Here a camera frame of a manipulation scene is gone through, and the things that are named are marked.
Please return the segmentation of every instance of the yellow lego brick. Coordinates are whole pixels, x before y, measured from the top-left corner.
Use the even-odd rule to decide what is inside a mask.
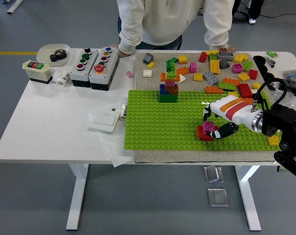
[[[220,73],[220,62],[218,60],[210,60],[210,70],[213,74]]]
[[[266,136],[266,139],[269,146],[279,146],[279,138],[277,135],[273,135],[271,137]]]
[[[240,55],[236,55],[234,58],[234,64],[241,64],[243,62],[243,57]]]
[[[260,87],[261,87],[261,84],[258,83],[258,82],[254,83],[254,84],[252,85],[252,89],[257,89],[257,90],[259,90]]]
[[[188,62],[187,56],[186,55],[178,56],[178,61],[180,65],[187,64]]]
[[[153,61],[151,61],[148,65],[147,65],[147,67],[148,68],[150,68],[150,69],[152,69],[152,67],[155,65],[155,63],[153,62]]]
[[[193,76],[193,80],[197,82],[202,82],[203,80],[203,74],[202,73],[195,73]]]
[[[213,51],[212,51],[212,54],[216,54],[216,55],[218,55],[218,49],[213,50]]]
[[[236,96],[237,98],[239,98],[237,92],[228,92],[228,95],[234,95],[234,96]]]
[[[241,81],[243,81],[243,82],[245,82],[245,81],[247,81],[247,80],[250,79],[249,75],[247,75],[245,72],[239,74],[239,75],[238,75],[238,78],[239,78]]]
[[[244,53],[241,53],[240,57],[242,57],[242,62],[246,62],[248,60],[248,56]]]

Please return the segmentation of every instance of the red button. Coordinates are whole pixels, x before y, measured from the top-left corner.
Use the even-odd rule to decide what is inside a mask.
[[[94,66],[94,71],[96,71],[96,72],[103,72],[103,70],[104,70],[103,65],[98,64],[98,65]]]

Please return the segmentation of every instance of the jeans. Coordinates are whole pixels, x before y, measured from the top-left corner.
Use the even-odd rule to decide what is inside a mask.
[[[118,34],[122,30],[122,27],[121,26],[122,26],[122,20],[118,16],[118,20],[117,20]],[[147,43],[141,42],[138,46],[136,46],[136,49],[147,49],[147,50],[179,50],[181,48],[181,46],[182,46],[182,35],[179,36],[174,41],[172,41],[171,43],[166,44],[166,45],[162,45],[162,46],[156,46],[156,45],[151,45],[151,44],[147,44]]]

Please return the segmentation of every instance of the white lego brick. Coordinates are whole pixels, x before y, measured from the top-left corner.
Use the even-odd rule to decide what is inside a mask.
[[[143,77],[152,77],[152,70],[144,70]]]
[[[183,81],[186,80],[186,78],[184,76],[182,76],[181,74],[180,74],[180,77],[181,77],[181,80],[178,83],[182,83]]]

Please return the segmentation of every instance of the purple lego brick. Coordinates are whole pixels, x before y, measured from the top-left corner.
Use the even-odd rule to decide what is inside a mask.
[[[244,70],[244,68],[242,67],[241,64],[234,64],[234,65],[232,66],[232,71],[233,71],[234,73],[240,73],[240,72],[242,72],[243,70]]]
[[[197,63],[196,62],[191,62],[190,63],[190,68],[189,68],[189,73],[195,73],[197,71]]]
[[[175,82],[165,82],[165,85],[167,87],[174,87],[175,86]]]
[[[214,129],[214,122],[213,121],[204,121],[203,122],[203,134],[207,132],[213,132]]]
[[[130,77],[133,77],[133,74],[132,74],[132,72],[130,72],[130,71],[127,71],[126,74],[127,74],[127,76],[128,76],[129,78],[130,78]]]

